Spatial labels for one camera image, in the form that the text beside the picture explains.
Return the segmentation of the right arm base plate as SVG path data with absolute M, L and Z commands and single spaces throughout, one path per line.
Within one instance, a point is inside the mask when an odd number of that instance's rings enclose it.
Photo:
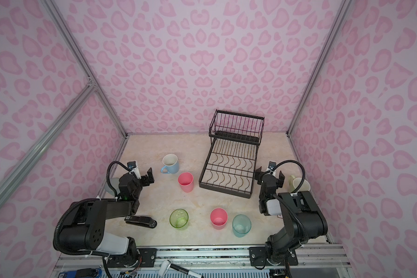
M 298 266 L 298 258 L 295 251 L 277 251 L 271 250 L 269 247 L 258 246 L 249 247 L 249 258 L 251 266 L 263 268 L 264 266 L 285 266 L 288 262 L 289 266 Z

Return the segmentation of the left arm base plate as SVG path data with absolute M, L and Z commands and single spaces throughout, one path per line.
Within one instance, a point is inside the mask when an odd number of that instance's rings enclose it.
M 152 268 L 156 261 L 158 249 L 140 248 L 135 252 L 131 250 L 124 255 L 110 256 L 107 261 L 108 268 Z

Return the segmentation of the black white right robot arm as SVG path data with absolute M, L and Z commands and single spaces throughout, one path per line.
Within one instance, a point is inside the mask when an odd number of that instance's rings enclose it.
M 297 248 L 311 239 L 327 235 L 329 228 L 325 216 L 309 191 L 277 193 L 284 182 L 282 173 L 276 177 L 270 170 L 258 168 L 254 179 L 261 186 L 259 212 L 266 216 L 282 216 L 284 226 L 268 237 L 264 250 L 252 264 L 259 267 L 294 262 Z

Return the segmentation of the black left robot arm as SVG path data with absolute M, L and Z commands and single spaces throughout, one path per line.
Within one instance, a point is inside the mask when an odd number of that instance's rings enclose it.
M 127 173 L 119 179 L 117 198 L 91 198 L 72 203 L 54 229 L 54 249 L 70 256 L 100 256 L 109 267 L 140 266 L 141 254 L 134 238 L 107 232 L 105 223 L 123 217 L 129 224 L 156 228 L 153 218 L 136 216 L 142 189 L 154 182 L 151 168 L 140 178 Z

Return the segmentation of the green translucent plastic cup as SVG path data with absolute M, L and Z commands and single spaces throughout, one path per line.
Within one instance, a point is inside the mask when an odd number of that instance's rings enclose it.
M 169 223 L 173 228 L 183 229 L 187 226 L 189 215 L 183 208 L 174 210 L 169 217 Z

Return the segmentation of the light blue ceramic mug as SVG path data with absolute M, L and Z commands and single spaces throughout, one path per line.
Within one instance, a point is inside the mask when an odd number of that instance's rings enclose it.
M 161 173 L 163 174 L 176 174 L 179 172 L 178 156 L 175 154 L 167 154 L 162 160 L 163 168 Z

